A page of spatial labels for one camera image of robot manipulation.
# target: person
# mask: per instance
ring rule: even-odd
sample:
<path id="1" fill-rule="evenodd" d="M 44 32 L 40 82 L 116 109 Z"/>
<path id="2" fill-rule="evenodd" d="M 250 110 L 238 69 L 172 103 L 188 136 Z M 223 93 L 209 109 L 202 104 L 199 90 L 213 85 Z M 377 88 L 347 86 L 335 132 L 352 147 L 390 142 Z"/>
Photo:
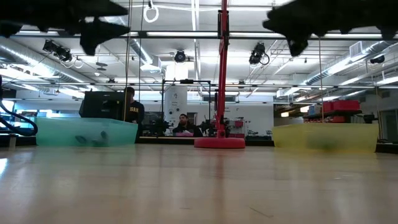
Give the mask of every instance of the person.
<path id="1" fill-rule="evenodd" d="M 173 129 L 173 133 L 184 133 L 184 132 L 193 133 L 193 137 L 203 137 L 203 134 L 201 133 L 198 126 L 191 124 L 186 114 L 181 114 L 180 122 L 178 123 L 178 126 Z"/>
<path id="2" fill-rule="evenodd" d="M 142 103 L 134 99 L 135 90 L 133 89 L 133 87 L 127 87 L 126 91 L 131 94 L 131 97 L 130 97 L 130 105 L 126 111 L 126 119 L 124 121 L 138 124 L 138 130 L 136 136 L 136 141 L 137 141 L 139 136 L 142 136 L 142 120 L 144 120 L 145 108 L 144 105 L 142 105 Z"/>

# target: vertical pole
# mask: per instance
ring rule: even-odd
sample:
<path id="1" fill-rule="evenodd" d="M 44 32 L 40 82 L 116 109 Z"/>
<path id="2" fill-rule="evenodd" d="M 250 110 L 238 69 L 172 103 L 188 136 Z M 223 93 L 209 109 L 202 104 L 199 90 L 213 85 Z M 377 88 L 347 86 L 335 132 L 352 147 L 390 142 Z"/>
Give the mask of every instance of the vertical pole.
<path id="1" fill-rule="evenodd" d="M 163 102 L 164 102 L 164 80 L 162 80 L 162 123 L 164 123 L 164 109 L 163 109 Z"/>
<path id="2" fill-rule="evenodd" d="M 217 137 L 225 138 L 224 109 L 225 109 L 225 82 L 226 82 L 226 61 L 229 45 L 229 24 L 227 0 L 221 3 L 221 10 L 218 11 L 218 30 L 220 40 L 220 74 L 218 78 L 218 105 L 216 116 Z"/>
<path id="3" fill-rule="evenodd" d="M 209 83 L 209 120 L 211 120 L 211 81 Z"/>

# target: security camera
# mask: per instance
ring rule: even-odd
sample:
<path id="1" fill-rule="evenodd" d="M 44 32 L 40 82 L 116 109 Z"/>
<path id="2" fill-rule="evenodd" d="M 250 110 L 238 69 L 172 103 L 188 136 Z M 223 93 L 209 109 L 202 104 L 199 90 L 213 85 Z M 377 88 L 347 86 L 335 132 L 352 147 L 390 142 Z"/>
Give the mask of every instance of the security camera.
<path id="1" fill-rule="evenodd" d="M 187 59 L 185 52 L 183 50 L 178 50 L 174 57 L 175 62 L 182 63 L 185 59 Z"/>

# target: desk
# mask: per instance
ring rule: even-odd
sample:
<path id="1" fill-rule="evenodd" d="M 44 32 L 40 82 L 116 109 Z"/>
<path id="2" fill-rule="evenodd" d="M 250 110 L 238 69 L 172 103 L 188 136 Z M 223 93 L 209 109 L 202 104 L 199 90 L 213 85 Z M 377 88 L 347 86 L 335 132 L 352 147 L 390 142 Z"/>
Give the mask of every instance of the desk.
<path id="1" fill-rule="evenodd" d="M 0 152 L 2 224 L 395 223 L 398 157 L 193 146 Z"/>

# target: black cable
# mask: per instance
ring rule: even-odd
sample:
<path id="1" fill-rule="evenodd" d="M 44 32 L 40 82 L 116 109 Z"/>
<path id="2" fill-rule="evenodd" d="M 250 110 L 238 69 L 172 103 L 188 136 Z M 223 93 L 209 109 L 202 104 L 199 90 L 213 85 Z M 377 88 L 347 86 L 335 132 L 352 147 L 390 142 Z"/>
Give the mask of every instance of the black cable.
<path id="1" fill-rule="evenodd" d="M 1 85 L 1 84 L 2 84 L 2 76 L 0 76 L 0 85 Z M 15 116 L 15 117 L 17 117 L 17 118 L 19 118 L 19 119 L 22 119 L 22 120 L 28 122 L 29 124 L 31 124 L 31 125 L 33 126 L 33 131 L 32 131 L 31 133 L 24 132 L 24 131 L 20 131 L 20 130 L 18 130 L 16 127 L 14 127 L 13 125 L 9 124 L 9 123 L 8 123 L 6 120 L 4 120 L 2 117 L 0 117 L 0 123 L 4 124 L 5 127 L 7 127 L 8 129 L 10 129 L 10 131 L 12 131 L 13 133 L 16 133 L 16 134 L 20 134 L 20 135 L 22 135 L 22 136 L 34 136 L 34 135 L 37 134 L 37 131 L 38 131 L 39 129 L 37 128 L 37 125 L 36 125 L 33 121 L 31 121 L 31 120 L 25 118 L 25 117 L 22 116 L 22 115 L 19 115 L 19 114 L 16 114 L 16 113 L 13 113 L 13 112 L 9 111 L 9 110 L 3 105 L 3 103 L 2 103 L 2 88 L 0 89 L 0 108 L 3 109 L 7 114 L 10 114 L 10 115 L 13 115 L 13 116 Z"/>
<path id="2" fill-rule="evenodd" d="M 265 54 L 265 56 L 268 58 L 268 61 L 267 61 L 267 63 L 262 63 L 261 60 L 260 60 L 260 64 L 261 65 L 268 65 L 269 62 L 271 61 L 271 59 L 269 58 L 269 56 L 267 54 Z"/>

